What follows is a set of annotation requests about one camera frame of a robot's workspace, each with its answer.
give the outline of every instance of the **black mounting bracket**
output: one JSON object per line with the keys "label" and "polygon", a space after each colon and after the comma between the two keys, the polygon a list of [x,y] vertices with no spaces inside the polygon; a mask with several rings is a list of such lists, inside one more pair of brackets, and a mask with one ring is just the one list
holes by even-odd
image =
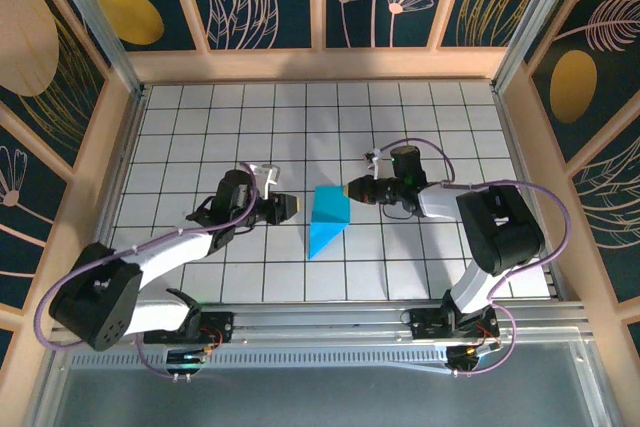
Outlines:
{"label": "black mounting bracket", "polygon": [[408,324],[414,340],[421,339],[477,339],[485,336],[482,326],[490,335],[498,338],[500,329],[493,307],[487,306],[471,314],[463,314],[445,292],[442,305],[434,308],[407,310]]}
{"label": "black mounting bracket", "polygon": [[218,332],[222,334],[222,343],[231,341],[233,335],[232,312],[201,312],[198,332],[195,336],[186,337],[178,331],[153,330],[144,334],[145,344],[191,345],[210,344],[211,335],[217,341]]}

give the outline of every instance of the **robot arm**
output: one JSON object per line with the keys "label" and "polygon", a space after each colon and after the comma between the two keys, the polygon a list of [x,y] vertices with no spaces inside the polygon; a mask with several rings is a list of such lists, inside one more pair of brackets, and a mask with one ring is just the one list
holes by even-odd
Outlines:
{"label": "robot arm", "polygon": [[[49,308],[50,315],[97,351],[109,348],[127,334],[156,330],[176,331],[182,338],[199,336],[200,305],[177,289],[151,284],[170,270],[203,259],[226,246],[238,228],[249,230],[257,223],[271,225],[293,217],[298,199],[292,195],[270,193],[277,182],[277,167],[252,166],[266,177],[261,197],[242,221],[212,232],[190,232],[193,228],[228,223],[249,206],[251,176],[230,170],[218,185],[217,194],[207,198],[187,216],[178,229],[184,231],[170,240],[152,239],[144,250],[85,272],[58,291]],[[76,261],[76,269],[102,259],[114,251],[99,243],[87,246]]]}
{"label": "robot arm", "polygon": [[[375,153],[365,158],[374,163],[378,160]],[[367,204],[400,203],[417,217],[462,222],[473,261],[447,292],[444,302],[459,318],[481,312],[489,305],[489,291],[500,276],[528,263],[544,248],[544,236],[531,211],[512,186],[473,191],[463,186],[429,183],[415,146],[393,149],[391,159],[394,177],[360,177],[347,185],[347,195]]]}

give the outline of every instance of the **cable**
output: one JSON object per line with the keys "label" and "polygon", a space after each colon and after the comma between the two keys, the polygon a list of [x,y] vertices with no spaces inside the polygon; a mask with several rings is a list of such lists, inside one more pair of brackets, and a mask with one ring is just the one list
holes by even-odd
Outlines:
{"label": "cable", "polygon": [[569,238],[571,237],[571,232],[573,230],[573,226],[571,223],[571,216],[569,214],[569,210],[567,209],[566,205],[564,205],[564,203],[562,202],[562,200],[556,195],[554,194],[551,190],[547,189],[546,187],[543,187],[541,185],[537,185],[537,184],[533,184],[531,182],[523,182],[523,181],[517,181],[517,180],[497,180],[497,181],[491,181],[491,182],[483,182],[480,184],[470,184],[470,185],[456,185],[454,184],[455,182],[455,171],[453,168],[453,163],[451,162],[451,159],[449,159],[449,157],[447,156],[447,154],[444,153],[444,151],[438,147],[436,144],[434,144],[433,142],[430,142],[426,139],[420,139],[417,137],[411,137],[411,138],[407,138],[407,139],[400,139],[397,140],[395,142],[391,142],[390,144],[385,145],[384,147],[382,147],[380,149],[381,152],[384,152],[385,150],[395,146],[395,145],[399,145],[402,144],[404,142],[422,142],[424,144],[427,144],[429,146],[431,146],[432,148],[434,148],[435,150],[437,150],[440,155],[442,156],[442,158],[444,159],[445,163],[447,164],[447,166],[449,167],[450,171],[451,171],[451,179],[450,180],[446,180],[446,181],[442,181],[441,185],[444,188],[450,188],[450,189],[460,189],[460,188],[466,188],[469,190],[480,190],[480,189],[484,189],[487,187],[492,187],[492,186],[501,186],[501,185],[510,185],[513,187],[524,187],[524,188],[528,188],[531,190],[535,190],[537,192],[541,192],[543,194],[546,194],[547,196],[549,196],[551,198],[551,200],[553,200],[558,207],[560,208],[560,211],[562,212],[562,215],[564,217],[564,236],[562,237],[562,241],[560,242],[560,244],[558,245],[558,247],[556,247],[556,249],[551,252],[549,255],[547,255],[546,257],[537,260],[535,262],[532,262],[530,264],[527,264],[523,267],[520,267],[518,269],[511,269],[511,271],[509,271],[504,277],[502,277],[502,279],[500,279],[496,285],[493,286],[493,288],[489,291],[488,295],[487,295],[487,300],[489,301],[489,305],[491,305],[493,308],[498,309],[502,312],[504,312],[507,317],[509,318],[510,322],[511,322],[511,327],[512,327],[512,340],[511,340],[511,345],[509,346],[509,350],[507,351],[507,353],[500,358],[500,360],[498,360],[495,364],[483,368],[483,369],[479,369],[479,370],[472,370],[470,372],[466,372],[467,375],[476,375],[476,374],[482,374],[482,373],[486,373],[486,372],[490,372],[493,369],[497,368],[498,366],[502,365],[504,362],[507,361],[507,359],[511,356],[511,354],[513,353],[513,350],[515,349],[515,345],[516,345],[516,320],[513,316],[513,314],[509,311],[509,309],[507,309],[506,307],[504,307],[503,305],[500,304],[496,304],[493,301],[493,297],[495,296],[496,292],[500,289],[500,287],[502,287],[510,278],[512,278],[515,275],[518,275],[524,271],[533,269],[535,267],[539,267],[541,265],[547,264],[553,260],[555,260],[556,258],[558,258],[560,256],[560,254],[564,251],[564,249],[567,247],[567,245],[569,244]]}
{"label": "cable", "polygon": [[430,146],[433,149],[437,150],[438,153],[442,156],[442,159],[447,164],[447,167],[449,167],[449,172],[451,173],[451,176],[450,176],[449,180],[446,181],[446,182],[453,183],[453,182],[456,181],[456,171],[453,168],[453,162],[451,162],[451,159],[449,158],[449,156],[444,153],[444,150],[442,150],[440,147],[438,147],[436,144],[434,144],[430,140],[421,139],[419,137],[409,137],[407,139],[400,139],[400,140],[396,140],[395,142],[391,142],[390,144],[385,145],[384,147],[382,147],[380,149],[380,152],[384,152],[385,150],[388,150],[391,147],[394,147],[396,145],[400,145],[403,142],[422,142],[423,144],[427,144],[428,146]]}
{"label": "cable", "polygon": [[498,281],[498,283],[496,285],[494,285],[493,288],[489,291],[489,294],[487,295],[487,299],[489,301],[491,301],[493,299],[493,296],[498,291],[498,289],[500,289],[500,287],[502,287],[502,285],[505,282],[507,282],[511,277],[513,277],[514,275],[518,275],[521,272],[533,269],[535,267],[539,267],[541,265],[544,265],[544,264],[547,264],[547,263],[551,262],[552,260],[557,259],[560,256],[560,254],[564,251],[564,249],[566,249],[567,245],[569,244],[569,238],[571,237],[571,232],[573,231],[573,225],[572,225],[572,222],[571,222],[571,216],[569,214],[569,210],[567,209],[566,205],[564,205],[562,200],[560,200],[560,198],[556,194],[554,194],[549,189],[547,189],[546,187],[543,187],[541,185],[532,184],[531,182],[524,182],[524,181],[519,181],[519,180],[508,180],[508,179],[495,180],[495,181],[491,181],[491,182],[483,182],[481,184],[471,184],[471,185],[450,184],[448,182],[443,182],[442,183],[442,187],[444,187],[444,188],[448,188],[448,189],[469,189],[469,190],[480,190],[480,189],[484,189],[486,187],[501,186],[501,185],[511,185],[513,187],[526,187],[526,188],[541,192],[541,193],[546,194],[549,197],[551,197],[551,200],[553,200],[558,205],[558,207],[562,211],[562,215],[564,216],[564,236],[562,237],[562,241],[560,242],[558,247],[556,247],[556,249],[553,252],[551,252],[549,255],[547,255],[546,257],[544,257],[544,258],[542,258],[540,260],[537,260],[535,262],[532,262],[530,264],[527,264],[527,265],[525,265],[523,267],[520,267],[519,269],[513,269],[510,272],[508,272],[504,277],[502,277],[502,279],[500,279]]}
{"label": "cable", "polygon": [[[169,372],[167,372],[165,370],[156,369],[147,360],[147,358],[145,357],[144,353],[142,352],[142,337],[143,337],[142,332],[136,334],[136,350],[138,351],[138,357],[140,357],[140,361],[142,362],[142,365],[144,365],[147,369],[149,369],[154,374],[156,374],[156,375],[158,375],[158,376],[160,376],[160,377],[162,377],[164,379],[170,379],[170,380],[177,381],[178,378],[180,377],[178,374],[171,375]],[[186,379],[191,379],[191,376],[190,375],[189,375],[189,377],[185,376],[185,378]]]}
{"label": "cable", "polygon": [[388,204],[382,204],[382,215],[384,215],[387,219],[391,219],[391,220],[409,220],[411,217],[413,217],[413,215],[410,215],[408,217],[394,217],[393,215],[389,215],[387,214],[387,211],[385,210],[385,207],[387,207]]}
{"label": "cable", "polygon": [[47,292],[42,296],[42,299],[40,300],[40,302],[38,303],[38,307],[36,308],[36,312],[35,315],[33,316],[33,331],[36,335],[36,338],[38,339],[38,341],[44,345],[45,347],[51,349],[51,350],[61,350],[61,351],[66,351],[66,350],[71,350],[75,347],[77,347],[78,345],[82,344],[82,341],[77,341],[77,342],[72,342],[70,344],[60,344],[58,342],[52,342],[49,339],[47,339],[44,335],[44,332],[42,332],[42,315],[44,314],[44,308],[45,305],[47,304],[47,302],[49,302],[51,300],[51,298],[55,295],[55,293],[60,289],[60,287],[62,287],[65,283],[67,283],[68,281],[70,281],[71,279],[74,279],[76,277],[78,277],[79,275],[84,274],[85,272],[88,272],[92,269],[95,269],[97,267],[100,267],[104,264],[107,264],[109,262],[112,262],[114,260],[120,259],[122,257],[127,257],[130,255],[135,255],[139,252],[144,252],[145,250],[157,247],[161,244],[164,244],[165,242],[172,240],[176,237],[180,237],[183,234],[207,234],[210,232],[215,232],[216,230],[222,230],[222,229],[226,229],[228,227],[232,227],[234,225],[237,225],[238,223],[242,222],[244,219],[247,218],[247,216],[249,216],[249,214],[251,213],[251,211],[253,210],[253,207],[255,206],[256,203],[256,199],[259,195],[258,193],[258,189],[257,189],[257,183],[256,183],[256,178],[255,175],[253,173],[253,171],[251,170],[251,168],[249,167],[249,165],[245,162],[239,162],[240,165],[246,169],[249,173],[249,175],[251,176],[251,195],[249,196],[249,205],[247,206],[246,210],[238,217],[236,217],[235,219],[229,221],[229,222],[225,222],[223,224],[218,224],[218,225],[212,225],[209,227],[196,227],[196,228],[192,228],[192,229],[178,229],[176,231],[173,232],[169,232],[168,234],[162,235],[160,237],[158,237],[157,239],[152,239],[149,240],[148,242],[145,242],[144,244],[141,244],[139,246],[134,246],[131,249],[128,250],[124,250],[121,252],[116,252],[112,255],[109,255],[107,257],[104,257],[102,259],[98,259],[98,260],[94,260],[93,262],[89,262],[88,264],[83,265],[82,267],[79,267],[71,272],[69,272],[67,275],[65,275],[64,277],[62,277],[61,279],[59,279],[55,284],[53,284],[51,286],[51,288],[49,290],[47,290]]}

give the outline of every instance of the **blue block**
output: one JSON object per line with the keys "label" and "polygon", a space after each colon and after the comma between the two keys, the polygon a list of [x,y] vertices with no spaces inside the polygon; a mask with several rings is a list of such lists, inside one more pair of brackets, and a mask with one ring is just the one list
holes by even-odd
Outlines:
{"label": "blue block", "polygon": [[311,213],[309,260],[324,249],[351,222],[351,202],[339,185],[316,187]]}

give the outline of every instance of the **grid line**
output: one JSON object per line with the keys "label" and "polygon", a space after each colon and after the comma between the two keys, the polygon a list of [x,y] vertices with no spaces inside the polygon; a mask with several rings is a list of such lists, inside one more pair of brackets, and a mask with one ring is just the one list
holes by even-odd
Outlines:
{"label": "grid line", "polygon": [[[404,115],[404,102],[402,101],[402,89],[400,90],[400,105],[402,106],[402,117],[404,120],[404,134],[405,134],[405,138],[409,138],[409,132],[407,130],[407,118]],[[433,111],[433,116],[435,117],[436,112],[435,109]],[[426,256],[427,253],[424,250],[424,239],[422,238],[422,226],[420,225],[420,223],[418,223],[418,232],[420,234],[420,246],[422,247],[422,256],[425,258],[422,261],[422,264],[424,266],[424,278],[425,278],[425,282],[427,283],[426,287],[427,287],[427,295],[429,296],[429,298],[431,298],[431,286],[429,285],[429,271],[427,270],[427,261],[426,261]]]}
{"label": "grid line", "polygon": [[[243,111],[243,105],[244,105],[244,92],[246,90],[247,86],[246,84],[242,86],[242,99],[240,101],[240,121],[238,122],[238,132],[240,132],[240,126],[242,125],[242,111]],[[235,159],[234,159],[234,167],[238,166],[238,151],[240,150],[240,134],[238,133],[238,141],[236,142],[236,155],[235,155]],[[224,249],[224,263],[222,265],[222,279],[220,280],[220,303],[222,303],[222,295],[224,293],[224,278],[227,275],[227,253],[229,252],[229,246],[227,244],[227,246]]]}
{"label": "grid line", "polygon": [[[367,93],[369,92],[369,84],[367,84]],[[342,158],[342,131],[340,130],[340,109],[342,106],[340,105],[340,84],[336,83],[336,109],[338,111],[338,155]],[[344,181],[342,180],[342,161],[340,161],[340,184],[344,185]],[[344,298],[345,300],[349,300],[349,272],[347,272],[347,236],[344,233],[344,230],[340,233],[340,238],[342,240],[342,257],[344,259]]]}
{"label": "grid line", "polygon": [[[204,160],[204,151],[207,147],[207,134],[206,131],[209,128],[209,120],[211,119],[211,104],[213,102],[213,89],[214,87],[211,87],[211,96],[209,97],[209,111],[207,112],[207,124],[205,126],[205,136],[204,136],[204,142],[202,143],[202,154],[200,155],[200,167],[198,168],[198,175],[196,177],[196,195],[193,197],[193,211],[195,212],[196,210],[196,205],[198,203],[198,185],[200,184],[200,174],[202,174],[202,164],[203,164],[203,160]],[[184,267],[182,268],[182,277],[180,279],[180,290],[182,290],[184,287],[184,275],[187,272],[187,265],[189,264],[185,264]]]}
{"label": "grid line", "polygon": [[[298,215],[286,223],[286,225],[290,226],[289,230],[291,231],[299,232],[298,229],[303,229],[301,236],[304,251],[302,254],[296,251],[295,255],[292,255],[293,251],[285,252],[285,255],[277,254],[276,251],[270,253],[268,250],[269,237],[273,237],[273,234],[277,234],[277,232],[273,230],[276,227],[265,226],[264,252],[262,256],[256,255],[256,252],[254,252],[253,256],[249,255],[248,258],[251,258],[249,261],[239,260],[238,262],[232,262],[233,255],[229,256],[228,248],[225,248],[224,252],[219,252],[218,255],[213,257],[215,260],[201,259],[191,263],[216,265],[217,267],[211,271],[204,267],[195,269],[194,272],[189,273],[187,281],[187,271],[184,268],[180,285],[181,288],[187,289],[185,291],[186,294],[190,295],[189,289],[196,289],[196,285],[199,285],[200,294],[198,295],[213,295],[213,297],[207,297],[207,300],[214,302],[222,302],[223,298],[225,302],[236,302],[236,296],[239,296],[238,298],[244,299],[245,302],[259,303],[271,298],[272,295],[277,296],[277,298],[285,298],[283,295],[286,295],[286,290],[291,288],[296,289],[296,295],[302,295],[304,301],[308,301],[310,298],[318,298],[318,295],[320,295],[319,298],[325,298],[324,289],[327,289],[327,299],[333,299],[338,294],[339,297],[335,297],[336,299],[347,300],[360,298],[385,300],[405,298],[403,297],[404,295],[412,296],[410,298],[424,298],[427,294],[429,298],[440,297],[440,291],[444,291],[448,282],[447,271],[449,272],[449,278],[454,272],[456,275],[460,275],[460,272],[463,271],[460,263],[466,269],[470,260],[468,258],[468,249],[465,249],[465,234],[461,228],[461,223],[437,218],[433,220],[412,218],[403,222],[394,222],[383,218],[379,208],[352,204],[355,207],[352,209],[351,224],[353,226],[349,228],[352,232],[350,233],[349,230],[342,232],[340,235],[341,240],[338,241],[336,239],[334,245],[328,247],[328,251],[332,251],[328,252],[330,255],[324,257],[327,260],[318,260],[317,262],[320,265],[314,265],[315,261],[310,262],[308,260],[310,218],[313,202],[309,202],[307,199],[311,199],[316,183],[344,184],[351,180],[348,177],[355,178],[365,173],[364,162],[362,157],[359,156],[360,150],[363,150],[361,153],[364,153],[371,146],[375,146],[376,141],[378,143],[386,143],[387,138],[391,141],[395,140],[394,137],[400,138],[402,135],[405,135],[405,138],[409,135],[416,137],[427,136],[430,139],[433,138],[434,141],[439,140],[443,148],[445,148],[446,144],[445,151],[454,159],[454,163],[457,163],[456,167],[460,165],[458,171],[461,181],[467,180],[466,178],[469,180],[486,180],[498,175],[509,177],[508,169],[510,169],[511,159],[501,146],[501,142],[499,142],[499,137],[502,136],[501,125],[495,122],[491,104],[473,102],[474,99],[481,99],[480,94],[475,94],[475,92],[480,92],[479,88],[476,90],[474,87],[470,91],[471,97],[467,98],[461,85],[458,84],[458,89],[462,91],[463,100],[454,106],[448,106],[443,104],[435,105],[433,100],[434,92],[436,92],[435,84],[423,83],[422,86],[416,89],[416,92],[421,92],[422,98],[425,99],[424,104],[430,102],[432,105],[413,105],[423,102],[422,98],[417,98],[413,95],[411,97],[413,100],[404,99],[403,91],[397,82],[380,84],[374,82],[360,82],[357,84],[324,83],[321,87],[314,87],[311,90],[310,85],[312,84],[301,83],[300,87],[282,91],[285,96],[291,95],[291,98],[296,99],[296,101],[286,101],[286,108],[289,108],[290,112],[279,115],[278,120],[276,120],[277,109],[275,104],[278,102],[279,85],[274,85],[273,89],[254,88],[250,87],[250,84],[238,85],[233,89],[233,94],[229,94],[233,95],[235,99],[229,103],[237,101],[238,106],[221,108],[221,106],[216,105],[216,107],[210,107],[206,117],[206,130],[202,135],[180,133],[185,128],[192,131],[201,130],[197,121],[204,122],[205,120],[204,112],[200,114],[182,112],[202,109],[192,107],[188,109],[179,108],[180,104],[185,102],[186,92],[184,87],[177,86],[173,92],[174,96],[178,97],[178,88],[180,89],[180,98],[175,109],[151,109],[154,112],[162,111],[163,115],[154,114],[151,118],[152,122],[149,122],[149,125],[144,129],[144,133],[142,133],[142,128],[145,126],[145,122],[141,124],[126,182],[124,182],[124,191],[121,195],[116,225],[112,230],[112,243],[116,239],[116,235],[122,239],[124,233],[138,235],[142,233],[142,230],[150,229],[158,232],[159,229],[164,228],[164,226],[159,225],[159,222],[167,223],[170,221],[169,217],[163,215],[168,212],[167,207],[172,209],[171,211],[182,210],[182,207],[178,204],[181,194],[183,197],[193,195],[193,207],[195,208],[199,196],[207,189],[204,182],[206,176],[209,178],[213,174],[215,177],[217,175],[215,172],[217,171],[220,171],[220,175],[223,175],[228,168],[238,168],[237,163],[239,160],[259,162],[253,158],[245,159],[245,154],[239,150],[241,144],[247,157],[254,156],[253,153],[249,153],[251,150],[259,154],[260,151],[270,148],[269,155],[261,156],[263,157],[261,161],[275,163],[282,168],[281,181],[274,190],[298,196],[302,195],[305,199],[304,206],[300,209]],[[211,89],[210,104],[213,104],[216,95],[219,98],[224,98],[219,95],[220,90],[217,89],[219,89],[219,86],[214,86]],[[333,95],[335,95],[335,104],[332,102]],[[405,105],[405,102],[411,102],[410,109],[408,109],[409,104]],[[245,105],[246,103],[252,105],[261,104],[262,107],[250,107]],[[311,105],[316,103],[332,105],[324,107],[322,105]],[[342,103],[363,105],[341,105]],[[440,112],[440,118],[436,113],[436,107]],[[265,111],[256,111],[256,109],[264,108],[271,109],[270,127],[267,113]],[[304,109],[304,115],[300,111],[293,110],[298,108]],[[222,111],[221,115],[216,118],[216,112],[220,111]],[[148,115],[149,110],[145,112],[145,120]],[[397,118],[397,115],[402,115],[402,122]],[[249,122],[249,119],[257,120],[259,118],[265,119],[267,124],[257,124],[255,121]],[[415,119],[414,125],[410,124],[412,119]],[[247,124],[246,128],[263,132],[242,132],[243,120]],[[443,131],[442,127],[455,127],[456,129]],[[254,139],[249,136],[256,134],[258,134],[255,140],[256,143],[252,144]],[[461,142],[466,142],[469,135],[472,137],[469,142],[473,142],[473,148],[470,144]],[[164,136],[165,138],[157,140],[149,138],[141,142],[142,137],[154,136]],[[302,146],[299,144],[302,138],[304,139],[304,157],[302,157]],[[330,139],[331,145],[327,144],[327,139]],[[163,162],[163,159],[158,158],[158,154],[164,157],[164,149],[167,149],[167,144],[169,147]],[[295,155],[290,152],[292,149],[294,149]],[[423,157],[423,165],[426,162],[425,169],[430,172],[428,175],[434,179],[446,175],[447,167],[442,159],[431,153],[421,157]],[[389,167],[387,162],[389,162],[388,156],[385,159],[385,169]],[[177,164],[198,164],[199,169],[196,171],[193,165],[182,167]],[[186,175],[187,177],[178,178],[176,177],[177,175]],[[196,186],[190,188],[193,179],[196,179]],[[135,197],[137,195],[142,196],[140,201]],[[139,206],[138,210],[143,213],[143,216],[136,216],[135,210],[133,212],[128,210],[127,215],[123,216],[122,211],[124,200],[126,199],[128,199],[127,209],[135,209],[136,206]],[[396,232],[399,232],[396,226],[402,224],[411,225],[411,227],[400,228],[409,236],[407,240],[393,237]],[[456,225],[455,235],[451,231],[452,227],[444,227],[445,225]],[[411,230],[413,228],[418,229],[419,239],[416,238],[415,233]],[[118,233],[117,229],[131,230]],[[286,235],[283,239],[285,240],[282,241],[282,244],[277,244],[282,245],[282,247],[276,249],[281,253],[282,249],[288,249],[289,245],[286,241]],[[296,248],[298,249],[299,241],[300,239],[296,238]],[[256,244],[255,242],[249,242],[247,245],[255,246]],[[436,269],[436,266],[433,265],[434,261],[444,261],[444,264],[439,265],[439,268]],[[419,270],[414,272],[409,269],[410,263],[417,267],[418,262],[422,262],[422,267]],[[239,278],[237,271],[226,269],[227,266],[232,268],[232,264],[236,263],[247,264],[244,267],[245,273],[242,274],[247,276],[246,279],[244,277]],[[269,269],[276,263],[288,265],[289,267],[284,270],[286,272],[293,272],[291,270],[293,269],[293,264],[301,264],[303,273],[300,275],[300,272],[296,270],[295,274],[291,274],[295,275],[295,277],[287,277],[284,279],[285,282],[280,281],[276,284],[270,283],[266,285],[266,280],[268,280],[266,277],[267,271],[271,272]],[[340,263],[342,263],[342,268],[337,267]],[[371,268],[373,265],[379,266],[379,268],[374,270]],[[528,297],[541,296],[543,294],[542,288],[551,282],[548,272],[548,269],[542,269],[541,277],[538,278],[537,274],[533,276],[532,283],[537,286],[537,291],[533,287],[529,289],[526,282],[519,282],[516,286],[518,295],[523,297],[523,293],[530,292],[531,295],[528,295]],[[349,283],[350,273],[352,274],[351,283]],[[410,278],[415,279],[416,273],[419,276],[418,279],[412,280],[413,286],[408,285],[407,281],[404,280],[408,278],[406,275],[410,275]],[[424,287],[422,286],[423,281],[421,278],[423,275],[426,280]],[[311,278],[313,278],[313,283],[307,285]],[[211,285],[212,282],[214,283],[214,289],[211,293],[203,294],[203,289],[206,290],[207,286]],[[510,291],[505,289],[502,292],[506,295],[510,293],[511,296],[514,296],[514,285],[516,284],[509,283]]]}
{"label": "grid line", "polygon": [[[398,91],[400,91],[400,84],[396,83],[396,87],[398,89]],[[369,116],[371,119],[371,145],[375,146],[376,145],[376,139],[375,139],[375,128],[373,126],[373,106],[371,105],[371,89],[369,88],[369,82],[367,82],[367,92],[369,94]],[[402,111],[402,107],[401,110],[402,112],[402,122],[404,123],[404,112]],[[385,295],[387,297],[387,300],[389,300],[389,271],[387,270],[387,252],[385,249],[385,245],[384,245],[384,227],[382,226],[382,217],[380,217],[380,243],[381,243],[381,247],[382,247],[382,263],[384,265],[384,285],[385,285]]]}
{"label": "grid line", "polygon": [[[467,114],[467,121],[469,122],[469,129],[471,131],[471,138],[473,139],[473,148],[476,151],[476,156],[478,157],[478,165],[480,166],[480,175],[482,175],[482,181],[486,182],[487,181],[487,177],[484,174],[484,169],[482,168],[482,162],[480,162],[480,151],[478,150],[478,144],[476,143],[476,137],[475,135],[473,135],[473,125],[471,124],[471,116],[469,115],[469,106],[467,105],[467,100],[464,96],[464,91],[462,90],[462,85],[458,84],[458,87],[460,88],[460,94],[462,95],[462,100],[464,102],[464,111],[465,114]],[[507,282],[506,283],[509,286],[509,292],[511,293],[511,297],[514,297],[513,295],[513,286],[511,285],[511,282]]]}
{"label": "grid line", "polygon": [[[180,89],[180,96],[178,98],[178,106],[180,105],[180,102],[182,101],[182,94],[184,93],[184,86]],[[164,187],[164,180],[165,177],[167,175],[167,166],[169,165],[169,157],[171,156],[171,146],[173,145],[173,134],[176,131],[176,125],[178,124],[178,110],[176,109],[176,115],[175,115],[175,119],[173,121],[173,128],[171,131],[171,138],[169,139],[169,150],[167,151],[167,161],[164,164],[164,171],[162,173],[162,182],[160,184],[160,192],[162,192],[162,187]],[[158,217],[158,209],[160,208],[160,201],[162,200],[162,193],[158,194],[158,202],[156,203],[156,211],[153,215],[153,224],[154,227],[151,229],[151,236],[155,237],[154,235],[154,231],[155,231],[155,223],[156,223],[156,219]],[[184,266],[182,267],[182,276],[180,278],[180,288],[182,288],[182,277],[184,277]]]}
{"label": "grid line", "polygon": [[[273,163],[273,129],[276,123],[275,115],[276,105],[276,85],[273,84],[273,102],[271,111],[271,145],[269,147],[269,164]],[[264,289],[267,284],[267,246],[269,245],[269,224],[265,222],[264,227],[264,265],[262,266],[262,302],[264,302]]]}

